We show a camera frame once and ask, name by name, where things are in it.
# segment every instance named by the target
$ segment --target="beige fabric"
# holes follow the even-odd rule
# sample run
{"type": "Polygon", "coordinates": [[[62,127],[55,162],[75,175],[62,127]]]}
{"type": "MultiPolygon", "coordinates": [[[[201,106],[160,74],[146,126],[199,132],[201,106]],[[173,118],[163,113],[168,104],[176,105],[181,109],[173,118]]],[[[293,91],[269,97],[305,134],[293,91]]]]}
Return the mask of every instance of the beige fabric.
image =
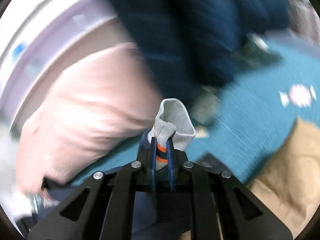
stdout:
{"type": "Polygon", "coordinates": [[[318,128],[298,118],[287,141],[248,188],[296,238],[320,204],[318,128]]]}
{"type": "Polygon", "coordinates": [[[17,183],[36,193],[44,176],[60,184],[122,140],[152,126],[162,100],[131,43],[67,68],[21,132],[17,183]]]}
{"type": "Polygon", "coordinates": [[[180,240],[191,240],[191,231],[187,231],[180,236],[180,240]]]}

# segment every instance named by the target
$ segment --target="metal bolt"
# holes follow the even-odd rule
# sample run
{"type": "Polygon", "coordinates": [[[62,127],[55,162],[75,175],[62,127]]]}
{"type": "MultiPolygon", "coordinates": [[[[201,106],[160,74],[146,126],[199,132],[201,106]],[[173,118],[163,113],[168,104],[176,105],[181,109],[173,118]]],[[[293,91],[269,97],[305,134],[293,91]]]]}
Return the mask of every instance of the metal bolt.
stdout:
{"type": "Polygon", "coordinates": [[[188,168],[188,169],[192,168],[193,167],[193,162],[191,162],[191,161],[184,162],[183,166],[185,168],[188,168]]]}
{"type": "Polygon", "coordinates": [[[93,174],[93,177],[95,179],[101,179],[103,177],[103,173],[101,171],[98,171],[98,172],[93,174]]]}
{"type": "Polygon", "coordinates": [[[139,167],[141,166],[141,162],[139,162],[139,161],[134,161],[134,162],[131,163],[131,166],[132,166],[133,168],[139,168],[139,167]]]}
{"type": "Polygon", "coordinates": [[[231,173],[229,171],[223,171],[223,172],[221,172],[221,176],[226,179],[229,179],[229,178],[231,178],[231,173]]]}

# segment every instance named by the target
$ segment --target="pink garment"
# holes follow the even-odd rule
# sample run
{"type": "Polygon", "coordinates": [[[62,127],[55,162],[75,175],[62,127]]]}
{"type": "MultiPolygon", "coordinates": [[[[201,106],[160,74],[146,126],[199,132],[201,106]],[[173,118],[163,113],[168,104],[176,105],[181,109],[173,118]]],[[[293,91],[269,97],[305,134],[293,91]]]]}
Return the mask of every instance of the pink garment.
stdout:
{"type": "Polygon", "coordinates": [[[80,60],[62,72],[23,126],[18,187],[36,193],[44,176],[67,183],[121,141],[152,126],[161,100],[132,43],[80,60]]]}

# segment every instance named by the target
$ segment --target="black gripper frame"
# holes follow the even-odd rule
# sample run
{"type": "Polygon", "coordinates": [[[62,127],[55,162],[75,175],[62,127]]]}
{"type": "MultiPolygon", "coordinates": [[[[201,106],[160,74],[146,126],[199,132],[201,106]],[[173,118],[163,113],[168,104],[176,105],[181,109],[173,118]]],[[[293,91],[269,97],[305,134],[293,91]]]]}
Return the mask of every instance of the black gripper frame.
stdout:
{"type": "Polygon", "coordinates": [[[171,138],[167,157],[168,179],[157,181],[152,138],[136,162],[100,179],[90,176],[30,230],[28,240],[129,240],[136,191],[189,192],[192,240],[292,240],[290,230],[228,171],[213,174],[188,162],[171,138]]]}

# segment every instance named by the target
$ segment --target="sock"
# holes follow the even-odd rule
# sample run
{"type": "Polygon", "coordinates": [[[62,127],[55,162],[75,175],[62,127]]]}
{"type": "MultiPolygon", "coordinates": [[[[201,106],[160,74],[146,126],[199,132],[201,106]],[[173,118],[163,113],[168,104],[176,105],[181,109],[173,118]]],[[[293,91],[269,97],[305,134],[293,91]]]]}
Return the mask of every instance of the sock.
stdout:
{"type": "Polygon", "coordinates": [[[176,98],[164,99],[156,116],[152,129],[148,132],[149,144],[151,138],[157,139],[156,170],[168,164],[166,146],[172,137],[173,147],[184,151],[196,135],[184,104],[176,98]]]}

